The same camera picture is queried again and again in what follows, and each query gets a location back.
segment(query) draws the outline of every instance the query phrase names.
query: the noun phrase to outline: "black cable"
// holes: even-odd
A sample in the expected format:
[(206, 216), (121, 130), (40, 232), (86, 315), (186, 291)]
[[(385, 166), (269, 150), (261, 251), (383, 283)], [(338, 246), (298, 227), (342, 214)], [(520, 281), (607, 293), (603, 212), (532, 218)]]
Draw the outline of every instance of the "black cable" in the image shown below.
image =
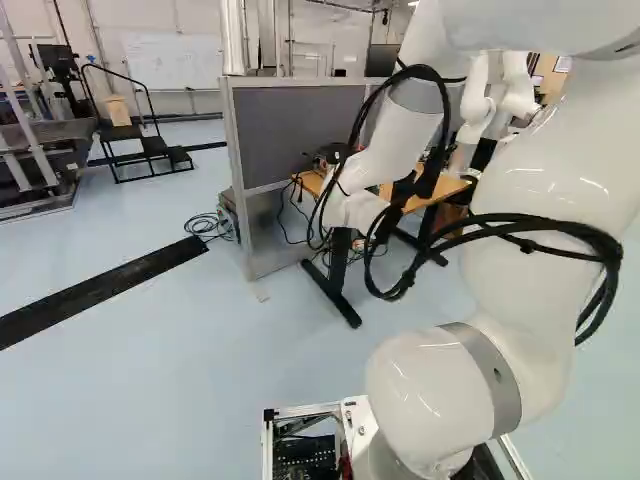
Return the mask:
[[(358, 137), (360, 136), (360, 131), (362, 130), (362, 127), (367, 118), (367, 115), (369, 114), (369, 111), (375, 104), (375, 101), (389, 87), (397, 85), (410, 78), (417, 78), (420, 80), (434, 82), (438, 86), (438, 90), (440, 91), (440, 95), (442, 97), (444, 115), (442, 119), (442, 132), (440, 135), (440, 141), (438, 142), (438, 146), (435, 149), (434, 158), (436, 158), (438, 161), (444, 158), (444, 155), (446, 153), (446, 148), (447, 148), (448, 132), (451, 124), (451, 105), (449, 102), (449, 95), (447, 93), (446, 84), (458, 83), (464, 80), (464, 78), (457, 78), (457, 79), (442, 78), (440, 74), (438, 74), (438, 72), (434, 70), (432, 67), (430, 67), (429, 65), (423, 65), (423, 64), (405, 66), (405, 68), (394, 73), (391, 77), (386, 79), (382, 83), (382, 85), (376, 88), (373, 91), (373, 93), (369, 95), (369, 97), (362, 104), (362, 107), (360, 108), (360, 111), (358, 112), (356, 119), (353, 123), (353, 126), (351, 128), (351, 133), (349, 135), (349, 140), (347, 142), (348, 149), (351, 152), (351, 154), (356, 152), (356, 144), (358, 142)], [(331, 176), (331, 179), (329, 180), (327, 187), (322, 191), (322, 193), (318, 197), (316, 205), (314, 206), (314, 209), (311, 212), (311, 219), (307, 227), (307, 244), (313, 250), (322, 249), (328, 242), (328, 235), (325, 235), (322, 231), (320, 231), (320, 235), (319, 235), (320, 244), (313, 245), (312, 241), (313, 241), (314, 235), (312, 235), (312, 225), (316, 216), (318, 217), (319, 224), (320, 225), (324, 224), (323, 222), (324, 210), (327, 204), (327, 200), (331, 195), (333, 188), (336, 186), (338, 182), (338, 178), (340, 177), (340, 174), (344, 170), (347, 159), (349, 157), (350, 155), (347, 155), (340, 159), (340, 162), (335, 167), (333, 175)]]
[[(284, 227), (282, 223), (281, 217), (282, 217), (282, 213), (284, 212), (284, 192), (291, 185), (293, 185), (293, 189), (291, 190), (291, 195), (289, 195), (289, 203), (293, 205), (293, 207), (298, 211), (298, 213), (300, 213), (305, 218), (307, 223), (311, 222), (311, 219), (309, 218), (309, 216), (305, 212), (303, 212), (302, 209), (300, 209), (300, 207), (298, 207), (298, 205), (296, 205), (295, 202), (293, 201), (293, 197), (296, 193), (296, 187), (298, 186), (298, 184), (300, 185), (300, 195), (302, 195), (302, 192), (303, 192), (302, 183), (299, 180), (300, 180), (300, 175), (298, 174), (296, 175), (296, 178), (294, 180), (291, 180), (285, 187), (282, 188), (282, 190), (280, 190), (280, 209), (278, 210), (278, 213), (276, 215), (276, 222), (278, 222), (278, 225), (280, 226), (280, 230), (282, 230), (285, 242), (287, 242), (289, 245), (300, 245), (301, 243), (307, 243), (306, 239), (297, 240), (297, 241), (289, 240), (289, 236), (287, 235), (287, 229)], [(312, 236), (315, 235), (313, 227), (311, 227), (311, 233), (312, 233)]]
[(217, 238), (227, 242), (234, 240), (233, 225), (228, 220), (222, 220), (215, 212), (194, 215), (184, 223), (184, 231), (209, 243)]
[[(489, 226), (489, 223), (500, 222), (503, 223), (499, 226)], [(372, 225), (370, 232), (375, 230), (375, 225)], [(458, 230), (460, 228), (469, 227), (473, 225), (481, 226), (479, 230), (474, 230), (469, 233), (464, 233), (461, 236), (447, 240), (437, 246), (434, 243), (442, 239), (445, 235)], [(571, 235), (582, 242), (586, 243), (595, 252), (595, 255), (587, 255), (578, 252), (565, 251), (560, 249), (554, 249), (540, 245), (533, 240), (520, 239), (513, 237), (511, 234), (518, 232), (534, 232), (534, 231), (557, 231)], [(524, 253), (541, 252), (545, 254), (558, 255), (566, 258), (578, 258), (584, 261), (599, 262), (602, 263), (605, 271), (606, 278), (603, 284), (598, 288), (593, 298), (588, 305), (583, 309), (580, 314), (576, 330), (579, 331), (584, 325), (589, 316), (596, 310), (597, 311), (591, 320), (591, 323), (578, 334), (575, 340), (576, 345), (580, 345), (589, 339), (602, 325), (604, 318), (606, 317), (613, 299), (615, 298), (616, 290), (618, 287), (618, 272), (620, 270), (620, 264), (622, 261), (623, 250), (620, 243), (617, 242), (608, 233), (577, 222), (560, 221), (545, 217), (538, 217), (534, 215), (518, 214), (518, 213), (493, 213), (468, 217), (433, 233), (427, 242), (423, 251), (416, 255), (411, 266), (404, 272), (400, 280), (388, 291), (382, 292), (378, 289), (371, 277), (370, 269), (365, 269), (365, 283), (369, 291), (385, 300), (394, 301), (401, 298), (406, 291), (413, 285), (415, 275), (418, 269), (424, 265), (425, 262), (430, 260), (434, 255), (441, 254), (442, 252), (454, 248), (458, 245), (468, 243), (471, 241), (479, 240), (482, 238), (488, 238), (492, 236), (498, 236), (504, 238), (508, 236), (510, 240), (517, 240), (526, 242), (527, 251)], [(375, 243), (370, 244), (371, 235), (367, 235), (365, 238), (365, 265), (370, 265), (372, 254), (375, 253), (378, 245)]]

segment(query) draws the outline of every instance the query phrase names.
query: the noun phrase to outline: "cable on floor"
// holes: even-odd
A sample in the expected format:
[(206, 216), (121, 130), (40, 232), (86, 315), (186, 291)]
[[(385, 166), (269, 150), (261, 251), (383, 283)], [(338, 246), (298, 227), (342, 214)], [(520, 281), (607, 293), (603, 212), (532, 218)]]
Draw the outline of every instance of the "cable on floor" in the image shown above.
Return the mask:
[(184, 231), (198, 237), (205, 243), (221, 238), (227, 242), (234, 240), (233, 225), (227, 219), (221, 219), (216, 212), (194, 215), (184, 223)]

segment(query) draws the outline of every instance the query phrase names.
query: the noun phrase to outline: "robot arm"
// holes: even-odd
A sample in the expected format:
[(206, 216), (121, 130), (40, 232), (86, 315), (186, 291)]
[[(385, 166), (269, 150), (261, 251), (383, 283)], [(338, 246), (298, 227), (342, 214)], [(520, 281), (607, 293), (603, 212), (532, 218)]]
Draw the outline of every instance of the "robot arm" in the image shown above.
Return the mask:
[[(581, 0), (421, 0), (400, 51), (407, 65), (426, 63), (443, 76), (464, 76), (467, 52), (495, 48), (575, 59), (561, 105), (537, 115), (485, 170), (474, 213), (522, 212), (621, 235), (640, 205), (640, 191), (628, 175), (640, 114), (638, 25), (640, 3), (623, 0), (589, 9)], [(522, 72), (507, 70), (519, 91)], [(413, 168), (442, 116), (428, 108), (429, 89), (418, 84), (414, 91), (421, 94), (400, 95), (406, 89), (398, 88), (385, 98), (371, 145), (351, 157), (340, 176), (349, 197), (337, 189), (331, 194), (330, 225), (368, 226), (371, 211), (384, 208), (362, 189), (400, 179)], [(505, 108), (525, 116), (535, 109), (513, 98), (505, 95)], [(609, 138), (617, 141), (601, 141)], [(365, 200), (370, 211), (360, 215), (357, 205)], [(592, 253), (560, 232), (521, 238)], [(379, 435), (398, 464), (419, 478), (447, 478), (474, 445), (539, 418), (561, 401), (575, 319), (601, 272), (598, 263), (525, 254), (500, 238), (465, 246), (462, 263), (476, 312), (464, 322), (388, 340), (367, 366)], [(362, 455), (373, 455), (374, 445), (380, 448), (371, 442)], [(371, 468), (354, 474), (384, 478)]]

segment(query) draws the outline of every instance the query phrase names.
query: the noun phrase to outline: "black floor strip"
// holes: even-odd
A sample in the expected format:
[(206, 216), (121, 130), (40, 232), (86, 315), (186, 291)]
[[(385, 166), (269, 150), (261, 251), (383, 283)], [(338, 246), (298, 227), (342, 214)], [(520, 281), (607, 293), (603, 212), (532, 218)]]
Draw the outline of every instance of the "black floor strip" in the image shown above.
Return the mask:
[(207, 252), (189, 237), (0, 317), (0, 350)]

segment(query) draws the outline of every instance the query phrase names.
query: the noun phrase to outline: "floor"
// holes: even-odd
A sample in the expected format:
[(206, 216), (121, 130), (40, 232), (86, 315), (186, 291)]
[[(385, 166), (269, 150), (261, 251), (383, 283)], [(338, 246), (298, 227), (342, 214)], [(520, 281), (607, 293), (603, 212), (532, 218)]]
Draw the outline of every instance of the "floor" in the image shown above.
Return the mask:
[[(224, 138), (219, 120), (162, 131), (169, 144)], [(1, 226), (0, 315), (183, 238), (183, 222), (214, 209), (231, 183), (226, 149), (193, 158), (193, 172), (118, 186), (106, 168), (90, 169), (72, 211)], [(636, 471), (640, 222), (624, 244), (614, 309), (577, 352), (566, 401), (512, 435), (534, 478)], [(384, 338), (473, 310), (455, 252), (446, 269), (427, 265), (396, 304), (371, 297), (354, 265), (345, 294), (364, 325), (353, 331), (298, 266), (249, 284), (233, 244), (210, 247), (0, 352), (0, 476), (257, 479), (262, 409), (360, 394)], [(408, 258), (392, 248), (381, 271)]]

